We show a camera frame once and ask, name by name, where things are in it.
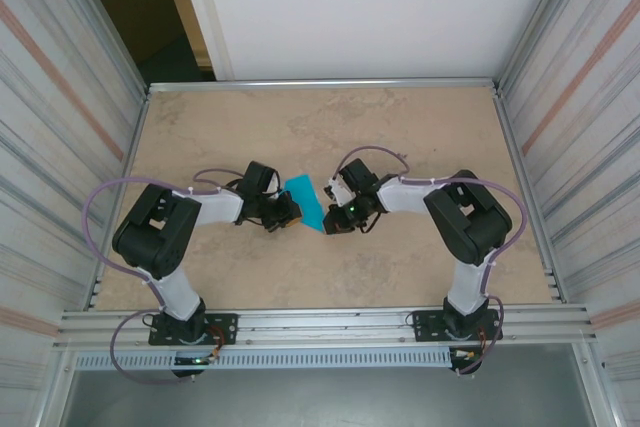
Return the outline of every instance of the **table surface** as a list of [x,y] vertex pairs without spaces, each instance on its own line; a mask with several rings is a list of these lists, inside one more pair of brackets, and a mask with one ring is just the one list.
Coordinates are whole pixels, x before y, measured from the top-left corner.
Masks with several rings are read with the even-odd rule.
[[[346,152],[364,144],[407,154],[415,177],[465,168],[519,192],[486,88],[155,93],[132,175],[188,186],[200,169],[244,171],[257,160],[283,179],[309,174],[326,207],[326,180]],[[400,167],[379,152],[361,158],[379,176]],[[127,187],[121,217],[142,188]],[[496,197],[515,231],[517,207]],[[272,234],[251,224],[207,225],[194,231],[183,261],[212,309],[439,305],[453,265],[432,220],[411,213],[385,215],[367,235],[326,236],[302,224]],[[551,301],[530,229],[499,258],[488,290],[507,303]],[[139,281],[106,270],[98,309],[155,305]]]

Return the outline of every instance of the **blue cloth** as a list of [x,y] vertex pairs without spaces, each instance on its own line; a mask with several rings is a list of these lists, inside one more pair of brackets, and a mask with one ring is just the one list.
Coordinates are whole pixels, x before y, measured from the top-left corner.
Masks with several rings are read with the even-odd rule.
[[315,190],[313,190],[309,175],[304,174],[287,180],[284,183],[284,190],[291,192],[291,198],[300,206],[300,211],[302,212],[301,222],[312,229],[324,233],[324,227],[322,226],[324,210],[318,201]]

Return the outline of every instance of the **robotic arm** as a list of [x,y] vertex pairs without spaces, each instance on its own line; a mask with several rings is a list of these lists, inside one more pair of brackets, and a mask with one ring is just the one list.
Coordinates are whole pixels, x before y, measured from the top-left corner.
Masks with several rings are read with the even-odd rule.
[[[443,303],[444,327],[452,339],[467,339],[486,319],[485,295],[490,257],[501,247],[512,223],[486,187],[447,179],[401,179],[373,174],[355,159],[329,180],[325,192],[336,203],[329,206],[323,224],[327,234],[360,229],[367,233],[382,214],[430,214],[442,239],[455,257],[454,281]],[[468,170],[452,179],[477,177]],[[369,218],[375,215],[367,228]]]
[[250,221],[269,232],[300,219],[289,192],[280,191],[276,170],[251,162],[241,179],[210,195],[182,194],[148,185],[118,227],[113,250],[146,275],[164,300],[165,337],[198,342],[205,332],[205,304],[180,265],[195,227]]

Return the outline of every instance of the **corrugated metal wall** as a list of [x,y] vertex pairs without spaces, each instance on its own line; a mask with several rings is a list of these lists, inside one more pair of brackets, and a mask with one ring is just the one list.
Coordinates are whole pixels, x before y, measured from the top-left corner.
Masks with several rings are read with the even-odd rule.
[[[80,210],[122,174],[142,81],[91,0],[0,0],[0,425],[25,425],[96,261]],[[114,193],[91,211],[100,239]]]
[[574,302],[640,423],[640,0],[559,0],[505,91]]

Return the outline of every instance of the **black mounting plate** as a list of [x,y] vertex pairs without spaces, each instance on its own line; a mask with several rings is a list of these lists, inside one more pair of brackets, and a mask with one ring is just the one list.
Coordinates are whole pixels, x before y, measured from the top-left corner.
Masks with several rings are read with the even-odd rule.
[[163,316],[160,314],[153,315],[151,329],[149,333],[149,345],[218,345],[218,341],[213,338],[209,331],[210,325],[215,325],[224,334],[224,344],[233,345],[236,343],[236,334],[238,333],[238,314],[216,314],[206,313],[205,332],[198,341],[187,344],[178,338],[167,334],[167,329],[163,325]]
[[499,314],[497,310],[487,309],[473,331],[462,338],[454,337],[444,323],[444,310],[416,310],[411,313],[413,333],[416,342],[445,341],[480,341],[478,331],[482,327],[487,335],[487,342],[493,339],[498,329]]

